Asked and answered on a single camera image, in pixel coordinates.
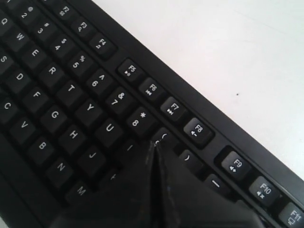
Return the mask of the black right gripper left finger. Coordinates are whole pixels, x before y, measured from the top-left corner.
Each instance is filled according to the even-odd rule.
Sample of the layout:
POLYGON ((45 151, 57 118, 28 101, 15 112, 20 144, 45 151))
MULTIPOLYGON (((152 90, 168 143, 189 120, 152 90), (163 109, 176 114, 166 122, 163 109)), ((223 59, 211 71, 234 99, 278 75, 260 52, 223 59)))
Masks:
POLYGON ((162 228, 161 149, 161 145, 144 142, 115 180, 61 212, 50 227, 162 228))

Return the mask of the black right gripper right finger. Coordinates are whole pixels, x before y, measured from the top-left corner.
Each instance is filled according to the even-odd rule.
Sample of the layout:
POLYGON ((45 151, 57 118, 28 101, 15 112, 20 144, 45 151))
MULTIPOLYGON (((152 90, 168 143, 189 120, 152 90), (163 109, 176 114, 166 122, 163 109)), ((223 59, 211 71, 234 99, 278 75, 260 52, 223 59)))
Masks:
POLYGON ((209 189, 181 163, 172 148, 155 146, 155 179, 165 228, 262 228, 259 216, 209 189))

